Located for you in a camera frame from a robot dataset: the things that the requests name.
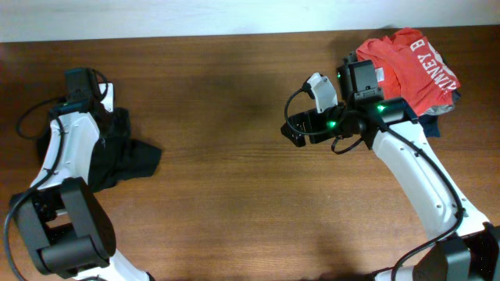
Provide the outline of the black polo shirt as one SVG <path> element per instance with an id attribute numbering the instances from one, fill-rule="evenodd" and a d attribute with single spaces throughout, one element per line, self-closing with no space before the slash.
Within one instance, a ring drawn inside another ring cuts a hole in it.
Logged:
<path id="1" fill-rule="evenodd" d="M 89 112 L 61 114 L 50 111 L 49 140 L 41 150 L 44 161 L 32 187 L 39 190 L 82 179 L 93 192 L 114 187 L 120 181 L 150 177 L 159 165 L 162 150 L 131 137 L 130 114 L 117 108 L 102 135 Z"/>

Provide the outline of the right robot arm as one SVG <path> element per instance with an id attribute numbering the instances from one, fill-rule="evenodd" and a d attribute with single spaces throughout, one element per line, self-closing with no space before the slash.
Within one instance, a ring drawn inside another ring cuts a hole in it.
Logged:
<path id="1" fill-rule="evenodd" d="M 298 89 L 315 108 L 286 115 L 281 133 L 295 146 L 358 136 L 390 169 L 420 221 L 427 242 L 395 265 L 361 280 L 497 280 L 499 228 L 454 183 L 404 98 L 386 99 L 370 60 L 345 59 L 341 89 L 314 73 Z"/>

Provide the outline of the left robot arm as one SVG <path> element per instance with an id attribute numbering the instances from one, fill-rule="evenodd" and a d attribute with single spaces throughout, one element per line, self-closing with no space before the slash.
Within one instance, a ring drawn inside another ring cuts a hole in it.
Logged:
<path id="1" fill-rule="evenodd" d="M 49 102 L 48 126 L 37 137 L 41 170 L 10 202 L 36 269 L 74 280 L 150 281 L 116 246 L 96 194 L 155 173 L 162 151 L 131 136 L 129 113 L 116 108 L 113 85 L 92 68 L 67 70 L 66 95 Z"/>

